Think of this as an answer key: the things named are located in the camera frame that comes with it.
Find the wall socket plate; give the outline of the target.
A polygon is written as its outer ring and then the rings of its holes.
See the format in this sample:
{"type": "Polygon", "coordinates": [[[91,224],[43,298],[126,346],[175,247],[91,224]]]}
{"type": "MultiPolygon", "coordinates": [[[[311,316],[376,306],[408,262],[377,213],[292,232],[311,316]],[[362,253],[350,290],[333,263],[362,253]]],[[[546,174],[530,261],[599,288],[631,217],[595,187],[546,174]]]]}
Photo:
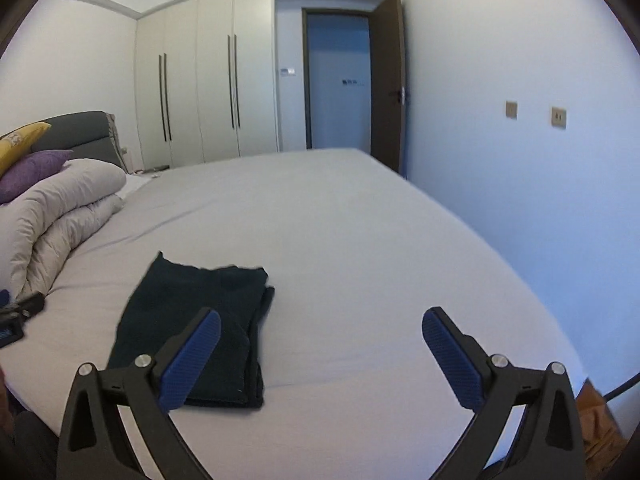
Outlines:
{"type": "Polygon", "coordinates": [[[550,122],[552,127],[565,130],[567,127],[567,110],[562,107],[552,107],[550,122]]]}

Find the cream wardrobe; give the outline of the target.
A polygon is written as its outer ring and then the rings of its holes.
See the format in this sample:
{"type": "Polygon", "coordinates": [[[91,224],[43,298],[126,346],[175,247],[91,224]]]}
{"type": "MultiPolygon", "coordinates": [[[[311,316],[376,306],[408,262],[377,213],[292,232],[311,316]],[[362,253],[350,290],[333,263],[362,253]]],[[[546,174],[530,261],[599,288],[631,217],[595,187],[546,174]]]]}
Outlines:
{"type": "Polygon", "coordinates": [[[186,0],[137,22],[143,167],[279,151],[274,0],[186,0]]]}

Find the wall switch plate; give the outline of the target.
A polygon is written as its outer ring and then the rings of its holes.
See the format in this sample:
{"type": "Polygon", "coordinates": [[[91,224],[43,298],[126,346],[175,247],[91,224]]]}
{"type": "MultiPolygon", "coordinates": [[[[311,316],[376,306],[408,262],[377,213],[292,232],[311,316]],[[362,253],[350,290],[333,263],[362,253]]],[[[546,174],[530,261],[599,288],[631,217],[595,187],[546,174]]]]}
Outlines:
{"type": "Polygon", "coordinates": [[[507,118],[518,118],[518,103],[515,101],[506,101],[506,108],[504,109],[507,118]]]}

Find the white bed mattress sheet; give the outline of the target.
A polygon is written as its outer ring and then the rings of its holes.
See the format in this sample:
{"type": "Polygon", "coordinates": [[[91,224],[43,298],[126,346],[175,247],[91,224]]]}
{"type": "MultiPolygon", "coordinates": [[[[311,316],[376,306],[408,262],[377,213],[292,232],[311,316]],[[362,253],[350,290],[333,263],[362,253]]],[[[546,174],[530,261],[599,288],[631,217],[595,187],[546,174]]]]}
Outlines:
{"type": "Polygon", "coordinates": [[[104,367],[157,255],[264,269],[259,411],[172,419],[217,479],[425,479],[462,408],[423,340],[442,307],[488,353],[586,372],[555,317],[476,233],[355,150],[280,153],[166,171],[67,259],[26,337],[1,352],[12,392],[52,428],[85,362],[104,367]]]}

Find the brown wooden door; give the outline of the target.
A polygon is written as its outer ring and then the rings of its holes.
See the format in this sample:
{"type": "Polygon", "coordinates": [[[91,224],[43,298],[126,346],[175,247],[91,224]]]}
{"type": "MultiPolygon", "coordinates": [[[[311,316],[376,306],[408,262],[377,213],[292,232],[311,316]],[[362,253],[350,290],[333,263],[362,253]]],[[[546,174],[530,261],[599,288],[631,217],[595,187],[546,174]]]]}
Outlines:
{"type": "Polygon", "coordinates": [[[406,124],[406,56],[401,0],[384,0],[369,15],[371,156],[401,173],[406,124]]]}

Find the yellow pillow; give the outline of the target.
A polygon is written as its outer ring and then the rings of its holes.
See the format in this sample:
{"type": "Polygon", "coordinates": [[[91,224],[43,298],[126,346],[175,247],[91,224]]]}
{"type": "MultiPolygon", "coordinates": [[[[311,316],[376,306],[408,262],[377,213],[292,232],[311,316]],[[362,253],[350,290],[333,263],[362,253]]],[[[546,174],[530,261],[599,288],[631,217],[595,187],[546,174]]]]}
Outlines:
{"type": "Polygon", "coordinates": [[[48,122],[33,122],[17,128],[0,141],[0,176],[3,176],[20,160],[46,132],[51,128],[48,122]]]}

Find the dark grey headboard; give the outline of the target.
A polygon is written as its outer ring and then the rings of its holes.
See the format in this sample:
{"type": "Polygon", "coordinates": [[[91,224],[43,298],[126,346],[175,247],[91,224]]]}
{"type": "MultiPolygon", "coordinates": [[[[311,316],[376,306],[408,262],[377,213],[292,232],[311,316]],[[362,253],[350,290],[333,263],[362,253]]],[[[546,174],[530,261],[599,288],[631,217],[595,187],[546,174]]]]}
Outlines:
{"type": "Polygon", "coordinates": [[[120,148],[115,116],[103,110],[87,110],[43,119],[50,129],[29,149],[32,153],[71,150],[72,158],[110,162],[129,172],[120,148]]]}

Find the cardboard box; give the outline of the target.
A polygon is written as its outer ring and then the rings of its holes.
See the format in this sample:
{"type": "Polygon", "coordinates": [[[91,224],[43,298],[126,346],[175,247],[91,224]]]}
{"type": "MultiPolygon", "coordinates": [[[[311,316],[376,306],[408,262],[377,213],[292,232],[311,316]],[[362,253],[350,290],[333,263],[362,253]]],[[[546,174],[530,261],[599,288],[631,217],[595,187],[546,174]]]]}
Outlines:
{"type": "Polygon", "coordinates": [[[587,470],[594,477],[610,468],[627,441],[617,427],[601,393],[587,379],[576,399],[587,470]]]}

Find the grey folded duvet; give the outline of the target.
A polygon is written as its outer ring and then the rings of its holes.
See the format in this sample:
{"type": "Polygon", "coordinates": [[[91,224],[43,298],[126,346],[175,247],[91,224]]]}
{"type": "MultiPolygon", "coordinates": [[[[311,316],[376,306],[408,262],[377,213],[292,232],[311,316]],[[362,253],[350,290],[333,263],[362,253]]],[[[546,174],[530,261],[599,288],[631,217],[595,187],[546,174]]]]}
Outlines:
{"type": "Polygon", "coordinates": [[[46,294],[70,253],[119,212],[124,170],[72,159],[1,207],[1,287],[14,300],[46,294]]]}

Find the purple pillow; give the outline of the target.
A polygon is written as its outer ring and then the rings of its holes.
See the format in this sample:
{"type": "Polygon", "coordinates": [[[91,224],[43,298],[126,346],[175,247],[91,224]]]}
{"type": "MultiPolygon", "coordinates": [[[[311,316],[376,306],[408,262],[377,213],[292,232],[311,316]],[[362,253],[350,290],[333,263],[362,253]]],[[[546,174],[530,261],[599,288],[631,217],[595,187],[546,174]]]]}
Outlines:
{"type": "Polygon", "coordinates": [[[47,150],[25,155],[1,177],[0,204],[12,202],[39,181],[60,172],[72,155],[72,150],[47,150]]]}

